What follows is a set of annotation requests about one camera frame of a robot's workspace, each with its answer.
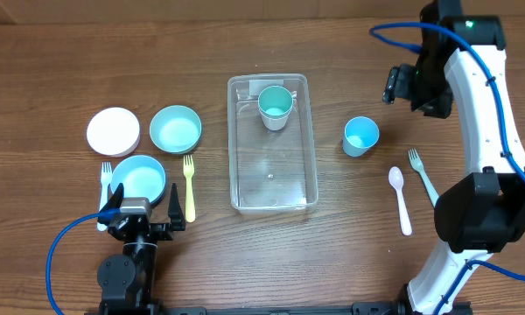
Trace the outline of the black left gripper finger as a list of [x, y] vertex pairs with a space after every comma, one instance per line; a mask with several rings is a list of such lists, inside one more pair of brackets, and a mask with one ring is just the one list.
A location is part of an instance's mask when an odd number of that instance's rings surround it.
[[168, 206], [168, 217], [173, 231], [185, 231], [186, 219], [179, 203], [178, 188], [175, 183], [171, 184], [171, 193]]
[[115, 191], [113, 192], [112, 196], [109, 198], [109, 200], [106, 203], [106, 213], [107, 214], [114, 214], [120, 211], [121, 204], [123, 203], [124, 198], [124, 187], [123, 184], [120, 183]]

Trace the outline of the green plastic fork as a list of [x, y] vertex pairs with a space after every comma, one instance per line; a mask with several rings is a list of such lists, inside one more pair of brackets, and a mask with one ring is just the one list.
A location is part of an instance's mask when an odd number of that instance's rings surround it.
[[424, 164], [419, 157], [419, 154], [416, 149], [410, 149], [409, 150], [409, 162], [411, 167], [420, 175], [425, 190], [428, 193], [428, 196], [430, 198], [430, 202], [432, 206], [434, 207], [438, 201], [438, 193], [436, 189], [434, 188], [434, 185], [431, 183], [425, 169]]

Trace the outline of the light blue plastic fork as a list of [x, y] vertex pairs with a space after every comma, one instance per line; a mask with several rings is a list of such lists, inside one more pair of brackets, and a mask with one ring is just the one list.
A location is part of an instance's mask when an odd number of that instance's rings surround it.
[[109, 196], [109, 185], [112, 180], [112, 166], [110, 162], [102, 162], [101, 163], [101, 176], [100, 176], [100, 182], [101, 182], [101, 197], [100, 197], [100, 203], [99, 203], [99, 210], [102, 210], [102, 208], [106, 205], [108, 201]]

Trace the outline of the clear plastic container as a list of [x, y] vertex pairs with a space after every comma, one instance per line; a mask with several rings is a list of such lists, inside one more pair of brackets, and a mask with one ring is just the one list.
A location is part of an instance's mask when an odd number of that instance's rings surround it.
[[[285, 125], [271, 130], [259, 94], [280, 86], [293, 98]], [[301, 73], [235, 76], [227, 83], [230, 197], [241, 214], [302, 210], [319, 199], [309, 85]]]

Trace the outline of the green plastic bowl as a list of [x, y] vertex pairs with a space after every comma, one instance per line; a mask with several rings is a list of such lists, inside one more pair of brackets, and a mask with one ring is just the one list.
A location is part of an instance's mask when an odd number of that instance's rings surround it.
[[184, 105], [171, 105], [158, 111], [150, 121], [150, 140], [161, 150], [182, 155], [200, 141], [202, 122], [198, 114]]

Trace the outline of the pink plastic spoon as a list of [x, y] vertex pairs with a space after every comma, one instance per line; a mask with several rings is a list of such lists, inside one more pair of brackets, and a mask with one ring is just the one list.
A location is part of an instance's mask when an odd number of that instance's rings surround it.
[[388, 172], [388, 182], [395, 190], [397, 197], [398, 213], [400, 220], [400, 227], [403, 235], [410, 236], [412, 235], [412, 226], [410, 223], [410, 217], [406, 203], [403, 197], [403, 175], [401, 170], [397, 166], [390, 168]]

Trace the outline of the blue plastic cup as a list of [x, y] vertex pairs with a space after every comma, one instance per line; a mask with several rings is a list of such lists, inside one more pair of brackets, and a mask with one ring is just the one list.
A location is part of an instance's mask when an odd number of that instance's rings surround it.
[[379, 138], [377, 124], [368, 117], [357, 116], [346, 123], [342, 149], [350, 157], [360, 157], [375, 146]]

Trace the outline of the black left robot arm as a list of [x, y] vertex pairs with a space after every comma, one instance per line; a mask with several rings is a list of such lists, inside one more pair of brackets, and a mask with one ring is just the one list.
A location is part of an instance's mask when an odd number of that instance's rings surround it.
[[145, 197], [125, 198], [120, 184], [101, 208], [98, 220], [123, 243], [120, 255], [106, 258], [97, 271], [101, 286], [100, 314], [165, 314], [152, 298], [158, 243], [174, 239], [186, 229], [178, 189], [171, 186], [168, 222], [151, 222], [151, 203]]

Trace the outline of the blue plastic bowl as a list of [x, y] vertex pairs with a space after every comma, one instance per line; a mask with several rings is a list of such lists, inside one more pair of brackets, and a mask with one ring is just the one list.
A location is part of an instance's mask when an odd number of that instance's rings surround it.
[[111, 192], [114, 193], [120, 184], [125, 198], [144, 197], [154, 205], [165, 193], [165, 168], [151, 156], [127, 157], [113, 170]]

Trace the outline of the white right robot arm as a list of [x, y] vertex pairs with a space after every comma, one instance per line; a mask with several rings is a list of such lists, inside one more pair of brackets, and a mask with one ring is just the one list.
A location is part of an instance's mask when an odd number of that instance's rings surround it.
[[426, 9], [414, 66], [394, 67], [384, 101], [409, 100], [427, 116], [458, 111], [465, 175], [434, 204], [437, 245], [406, 284], [395, 314], [468, 314], [455, 304], [480, 266], [525, 232], [525, 150], [508, 96], [506, 40], [496, 16]]

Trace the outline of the yellow plastic fork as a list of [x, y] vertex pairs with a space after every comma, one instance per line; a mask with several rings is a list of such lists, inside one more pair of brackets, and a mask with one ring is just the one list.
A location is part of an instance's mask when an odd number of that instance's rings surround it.
[[194, 163], [191, 155], [184, 155], [183, 174], [186, 184], [185, 219], [188, 223], [192, 223], [196, 220], [196, 208], [193, 196]]

